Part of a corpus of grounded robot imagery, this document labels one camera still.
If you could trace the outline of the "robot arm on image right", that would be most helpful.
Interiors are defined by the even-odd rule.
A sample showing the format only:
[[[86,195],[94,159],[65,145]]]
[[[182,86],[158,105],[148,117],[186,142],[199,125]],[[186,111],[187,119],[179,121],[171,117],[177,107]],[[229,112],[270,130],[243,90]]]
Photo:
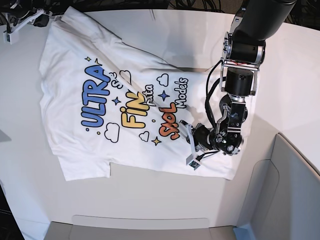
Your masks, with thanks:
[[[233,156],[244,143],[242,124],[249,116],[245,98],[255,96],[264,62],[266,39],[274,35],[295,6],[294,0],[244,0],[223,40],[220,77],[205,87],[205,113],[211,128],[182,120],[191,155],[186,163],[200,164],[206,155]]]

